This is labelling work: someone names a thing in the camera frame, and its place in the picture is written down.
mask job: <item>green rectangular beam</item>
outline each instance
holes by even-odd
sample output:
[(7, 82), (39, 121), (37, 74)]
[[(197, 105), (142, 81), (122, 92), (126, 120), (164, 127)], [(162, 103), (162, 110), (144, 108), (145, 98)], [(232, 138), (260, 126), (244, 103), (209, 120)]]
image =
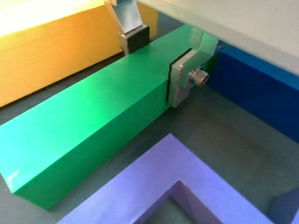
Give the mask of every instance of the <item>green rectangular beam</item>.
[(190, 48), (182, 26), (0, 127), (10, 192), (49, 209), (166, 110), (168, 66)]

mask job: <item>purple l-shaped block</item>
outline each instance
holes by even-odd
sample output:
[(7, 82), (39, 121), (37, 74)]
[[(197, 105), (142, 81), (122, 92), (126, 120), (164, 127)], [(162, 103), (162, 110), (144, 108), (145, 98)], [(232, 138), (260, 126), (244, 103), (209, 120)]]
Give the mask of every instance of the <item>purple l-shaped block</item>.
[(197, 223), (272, 223), (172, 135), (58, 223), (144, 223), (169, 197)]

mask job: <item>bolt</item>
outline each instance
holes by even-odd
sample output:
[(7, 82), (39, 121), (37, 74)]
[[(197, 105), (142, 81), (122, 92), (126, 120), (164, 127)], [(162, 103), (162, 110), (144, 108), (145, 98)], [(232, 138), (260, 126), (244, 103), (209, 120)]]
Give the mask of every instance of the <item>bolt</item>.
[(200, 68), (196, 68), (193, 71), (189, 72), (190, 84), (194, 84), (197, 87), (204, 85), (208, 78), (209, 78), (209, 74), (204, 72)]

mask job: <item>yellow block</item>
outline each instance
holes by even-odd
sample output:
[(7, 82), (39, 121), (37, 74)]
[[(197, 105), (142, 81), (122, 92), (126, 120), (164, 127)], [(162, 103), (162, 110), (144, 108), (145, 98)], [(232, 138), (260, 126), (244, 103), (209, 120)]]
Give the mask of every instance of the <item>yellow block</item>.
[[(152, 37), (156, 11), (141, 4), (138, 10)], [(0, 36), (0, 107), (120, 53), (117, 28), (102, 1), (83, 1), (73, 11), (45, 24), (33, 24), (31, 18), (33, 27)]]

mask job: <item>toy block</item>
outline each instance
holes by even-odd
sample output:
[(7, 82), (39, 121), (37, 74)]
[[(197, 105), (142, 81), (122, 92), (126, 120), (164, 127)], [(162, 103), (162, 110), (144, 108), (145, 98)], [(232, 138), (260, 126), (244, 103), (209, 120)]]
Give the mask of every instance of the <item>toy block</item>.
[(196, 223), (272, 223), (168, 135), (58, 224), (144, 223), (169, 197)]
[(226, 48), (209, 86), (260, 120), (299, 142), (299, 77), (261, 59)]
[(274, 199), (268, 217), (274, 224), (299, 223), (299, 188)]
[[(157, 12), (138, 4), (156, 34)], [(0, 108), (121, 52), (104, 0), (0, 4)]]
[(0, 127), (10, 192), (49, 209), (168, 109), (168, 67), (192, 28), (158, 38)]

